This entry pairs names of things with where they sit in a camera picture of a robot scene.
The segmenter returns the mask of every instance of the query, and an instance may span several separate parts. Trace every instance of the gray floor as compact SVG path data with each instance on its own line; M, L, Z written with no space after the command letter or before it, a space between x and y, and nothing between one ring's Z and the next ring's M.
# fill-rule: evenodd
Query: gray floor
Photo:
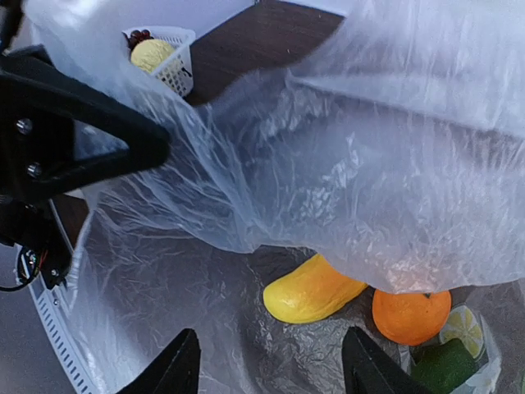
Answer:
M0 283L14 285L14 249L0 245ZM0 394L73 394L29 290L0 293Z

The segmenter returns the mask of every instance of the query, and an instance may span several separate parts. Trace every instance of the plastic bag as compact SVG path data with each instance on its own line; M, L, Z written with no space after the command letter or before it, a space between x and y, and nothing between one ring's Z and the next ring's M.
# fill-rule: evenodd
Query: plastic bag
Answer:
M453 394L521 394L525 388L525 282L472 288L465 304L482 316L489 362Z
M308 247L387 291L525 276L519 20L355 2L310 58L193 109L128 61L123 2L26 6L57 68L172 133L164 167L103 197L128 218L120 242L149 227L235 252Z
M385 291L525 277L518 18L446 0L352 2L311 57L254 72L191 108L129 63L125 6L25 6L59 70L172 134L166 165L101 192L76 251L69 324L103 392L129 382L183 325L206 338L201 380L211 392L342 384L331 361L338 330L363 324L362 310L308 328L267 321L257 293L264 281L252 283L272 260L193 237L231 252L308 247ZM101 305L89 316L94 300ZM488 324L505 346L503 363L521 359ZM122 357L130 362L115 370Z

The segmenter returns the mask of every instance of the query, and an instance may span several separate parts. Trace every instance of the screw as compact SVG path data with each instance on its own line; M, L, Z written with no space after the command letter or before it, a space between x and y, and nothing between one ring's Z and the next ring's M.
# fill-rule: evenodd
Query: screw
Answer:
M39 163L32 163L27 166L27 174L32 178L36 179L42 175L42 167Z
M16 129L23 134L28 135L33 131L33 122L30 119L20 119L16 121Z

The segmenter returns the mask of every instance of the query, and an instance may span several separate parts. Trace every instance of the orange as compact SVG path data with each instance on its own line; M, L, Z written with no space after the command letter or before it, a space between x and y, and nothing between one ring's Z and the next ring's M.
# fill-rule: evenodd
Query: orange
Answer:
M389 294L376 290L372 315L385 337L407 346L418 346L435 337L445 326L452 307L449 291L436 294Z

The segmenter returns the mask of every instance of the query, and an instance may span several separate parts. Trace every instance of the lime slice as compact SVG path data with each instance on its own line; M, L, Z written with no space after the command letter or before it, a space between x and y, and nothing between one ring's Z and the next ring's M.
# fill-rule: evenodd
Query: lime slice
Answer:
M446 325L440 331L440 342L454 338L461 340L465 348L477 360L485 349L483 331L476 315L466 306L459 305L450 311Z

